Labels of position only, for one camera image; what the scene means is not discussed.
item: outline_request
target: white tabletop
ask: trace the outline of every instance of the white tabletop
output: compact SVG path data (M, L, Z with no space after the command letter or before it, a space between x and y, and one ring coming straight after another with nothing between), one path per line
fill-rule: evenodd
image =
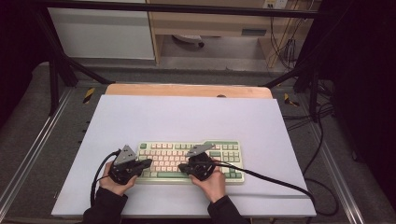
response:
M205 140L237 140L245 169L306 189L276 100L103 95L52 214L81 217L100 163L124 145ZM245 217L316 215L300 191L251 175L227 193ZM208 217L208 200L194 185L136 184L126 194L125 217Z

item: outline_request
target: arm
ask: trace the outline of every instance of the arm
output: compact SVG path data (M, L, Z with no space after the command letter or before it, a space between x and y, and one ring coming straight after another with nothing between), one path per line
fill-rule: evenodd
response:
M204 181L200 181L193 175L190 175L190 179L194 185L205 193L206 198L210 201L207 211L215 224L248 224L226 195L225 176L218 166L213 174Z
M120 224L121 212L128 200L124 192L134 186L137 176L131 178L126 185L119 185L107 176L110 166L111 162L108 162L103 179L99 181L95 205L84 212L83 224Z

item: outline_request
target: black sleeve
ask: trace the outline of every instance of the black sleeve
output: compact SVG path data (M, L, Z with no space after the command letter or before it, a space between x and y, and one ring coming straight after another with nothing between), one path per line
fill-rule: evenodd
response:
M121 212L128 197L108 189L96 191L95 205L84 212L81 224L120 224Z
M207 207L214 224L248 224L236 209L231 199L226 195Z

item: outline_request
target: mechanical keyboard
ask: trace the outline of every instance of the mechanical keyboard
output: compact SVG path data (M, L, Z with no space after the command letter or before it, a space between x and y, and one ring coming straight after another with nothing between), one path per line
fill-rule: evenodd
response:
M241 147L237 141L205 141L193 142L142 142L136 155L140 161L152 159L152 164L137 178L136 183L142 184L190 184L190 178L178 169L180 163L188 163L186 153L195 145L214 145L205 153L218 161L228 162L243 168ZM245 181L243 172L220 167L226 177L226 184L242 184Z

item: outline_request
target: handheld controller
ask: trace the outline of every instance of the handheld controller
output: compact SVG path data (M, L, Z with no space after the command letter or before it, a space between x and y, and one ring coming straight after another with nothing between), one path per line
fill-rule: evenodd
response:
M213 164L212 159L205 153L206 150L212 148L213 145L196 145L187 154L189 157L188 163L181 163L178 169L187 175L194 175L197 179L203 181L208 179L216 165Z
M137 161L136 159L136 154L132 149L125 146L111 164L108 175L114 182L126 185L134 175L141 176L143 170L149 168L152 163L151 159L143 161Z

